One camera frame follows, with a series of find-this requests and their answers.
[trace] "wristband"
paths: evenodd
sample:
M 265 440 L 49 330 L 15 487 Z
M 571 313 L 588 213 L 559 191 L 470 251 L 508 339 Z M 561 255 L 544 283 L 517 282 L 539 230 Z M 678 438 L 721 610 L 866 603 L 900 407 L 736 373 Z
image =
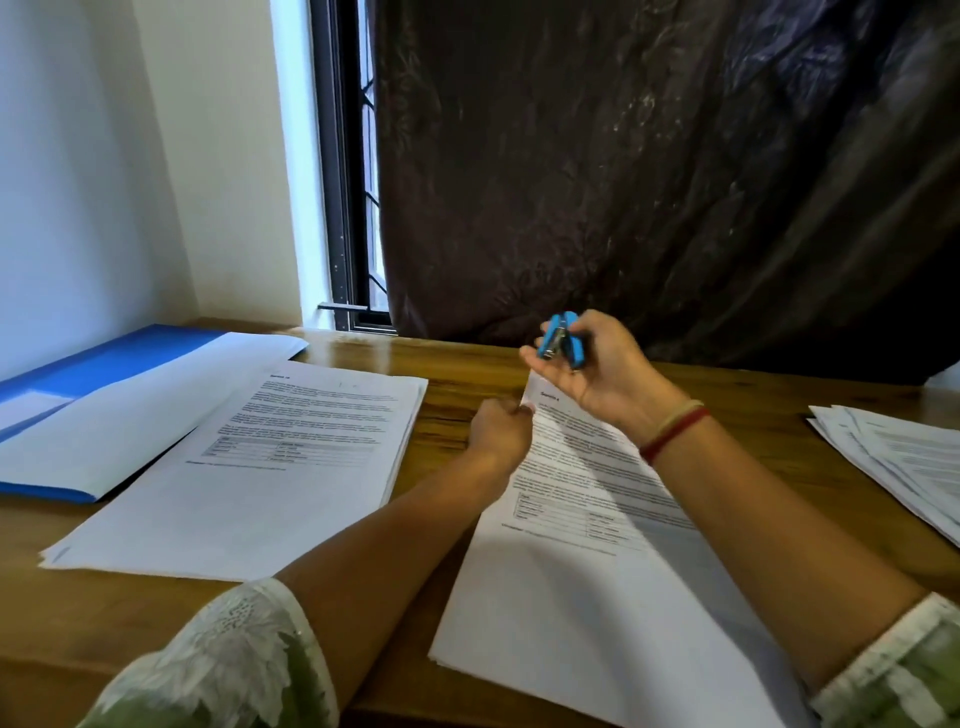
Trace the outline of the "wristband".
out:
M 688 427 L 696 425 L 709 415 L 709 413 L 707 406 L 701 401 L 691 400 L 687 402 L 663 422 L 653 440 L 640 448 L 640 457 L 642 457 L 648 465 L 653 465 L 654 458 L 660 454 L 660 451 L 666 447 L 667 443 L 683 433 Z

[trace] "sleeve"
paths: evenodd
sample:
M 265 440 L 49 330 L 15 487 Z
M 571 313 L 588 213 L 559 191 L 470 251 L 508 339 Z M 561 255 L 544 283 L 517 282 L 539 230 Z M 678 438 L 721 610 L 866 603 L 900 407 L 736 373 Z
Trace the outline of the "sleeve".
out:
M 218 596 L 161 651 L 135 660 L 81 728 L 335 728 L 337 698 L 297 599 L 275 579 Z
M 929 595 L 812 700 L 823 725 L 960 725 L 960 608 Z

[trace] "stapler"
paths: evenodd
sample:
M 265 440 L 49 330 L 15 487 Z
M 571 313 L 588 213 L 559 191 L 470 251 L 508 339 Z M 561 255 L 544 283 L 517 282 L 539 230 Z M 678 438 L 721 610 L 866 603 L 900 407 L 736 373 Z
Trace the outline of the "stapler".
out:
M 582 369 L 587 359 L 584 355 L 584 342 L 576 334 L 570 333 L 570 326 L 577 320 L 573 311 L 555 313 L 550 317 L 550 327 L 543 335 L 537 356 L 552 359 L 554 356 L 566 357 L 570 369 Z

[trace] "stack of papers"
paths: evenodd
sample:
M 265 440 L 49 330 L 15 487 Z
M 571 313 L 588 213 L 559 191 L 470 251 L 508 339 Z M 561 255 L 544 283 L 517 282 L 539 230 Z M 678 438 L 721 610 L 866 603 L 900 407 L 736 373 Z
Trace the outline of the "stack of papers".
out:
M 101 387 L 0 442 L 0 489 L 97 500 L 174 445 L 238 387 L 306 345 L 296 336 L 225 333 Z
M 810 407 L 814 429 L 911 513 L 960 546 L 960 431 L 852 407 Z
M 45 550 L 42 566 L 270 576 L 390 498 L 426 385 L 281 364 Z
M 780 648 L 656 472 L 538 376 L 430 657 L 620 726 L 812 726 Z

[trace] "wooden table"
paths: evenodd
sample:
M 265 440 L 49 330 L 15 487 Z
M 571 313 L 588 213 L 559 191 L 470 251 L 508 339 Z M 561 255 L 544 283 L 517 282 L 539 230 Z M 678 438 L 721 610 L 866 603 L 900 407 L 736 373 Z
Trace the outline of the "wooden table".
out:
M 487 397 L 519 395 L 513 350 L 294 329 L 312 364 L 424 376 L 430 386 L 396 494 L 466 444 Z M 914 387 L 662 365 L 743 445 L 853 535 L 930 589 L 960 599 L 960 551 L 848 464 L 804 421 L 809 404 L 847 404 L 960 426 L 960 397 Z M 0 497 L 0 727 L 59 728 L 82 716 L 118 670 L 161 648 L 228 585 L 97 571 L 39 569 L 37 553 L 94 506 Z M 588 726 L 591 718 L 437 667 L 426 654 L 466 549 L 465 538 L 414 601 L 345 717 L 346 725 L 421 718 L 483 726 Z

